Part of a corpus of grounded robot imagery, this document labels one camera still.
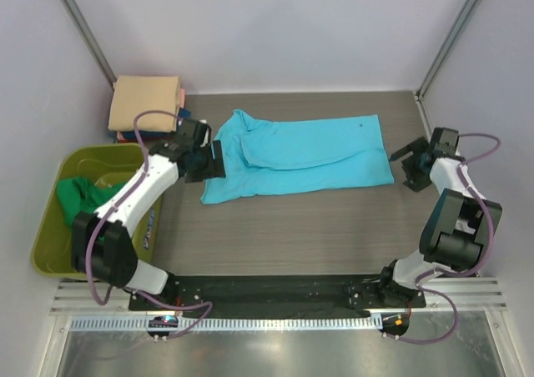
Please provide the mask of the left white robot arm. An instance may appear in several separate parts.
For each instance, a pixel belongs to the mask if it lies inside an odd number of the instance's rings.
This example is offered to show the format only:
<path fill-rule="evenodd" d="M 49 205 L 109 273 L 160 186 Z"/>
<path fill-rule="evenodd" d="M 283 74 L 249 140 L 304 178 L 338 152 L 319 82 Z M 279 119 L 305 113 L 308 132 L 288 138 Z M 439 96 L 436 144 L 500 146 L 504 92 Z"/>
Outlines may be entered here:
<path fill-rule="evenodd" d="M 93 212 L 81 211 L 72 227 L 71 264 L 87 277 L 97 304 L 97 281 L 126 289 L 161 309 L 178 309 L 176 275 L 142 260 L 133 235 L 143 216 L 162 194 L 183 179 L 203 182 L 225 176 L 221 143 L 212 140 L 204 120 L 184 119 L 174 135 L 152 148 L 140 147 L 143 162 L 133 177 Z"/>

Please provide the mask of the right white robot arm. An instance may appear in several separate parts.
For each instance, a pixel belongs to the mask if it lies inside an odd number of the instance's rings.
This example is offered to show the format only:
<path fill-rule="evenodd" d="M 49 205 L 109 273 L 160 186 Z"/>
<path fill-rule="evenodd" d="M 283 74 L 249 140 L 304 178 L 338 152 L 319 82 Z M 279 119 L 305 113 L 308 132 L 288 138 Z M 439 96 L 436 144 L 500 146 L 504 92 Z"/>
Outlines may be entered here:
<path fill-rule="evenodd" d="M 502 207 L 485 198 L 458 152 L 458 131 L 435 128 L 391 155 L 405 172 L 405 186 L 420 192 L 435 186 L 439 198 L 410 256 L 383 268 L 375 292 L 387 307 L 413 304 L 421 284 L 445 275 L 469 277 L 487 261 Z"/>

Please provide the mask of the light blue t shirt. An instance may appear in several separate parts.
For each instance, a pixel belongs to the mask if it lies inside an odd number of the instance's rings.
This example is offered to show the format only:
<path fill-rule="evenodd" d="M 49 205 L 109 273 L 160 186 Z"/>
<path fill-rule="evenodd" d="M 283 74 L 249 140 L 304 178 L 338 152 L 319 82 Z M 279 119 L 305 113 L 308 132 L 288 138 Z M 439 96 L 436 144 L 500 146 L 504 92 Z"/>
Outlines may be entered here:
<path fill-rule="evenodd" d="M 215 138 L 226 175 L 202 204 L 394 182 L 377 115 L 275 122 L 236 109 Z"/>

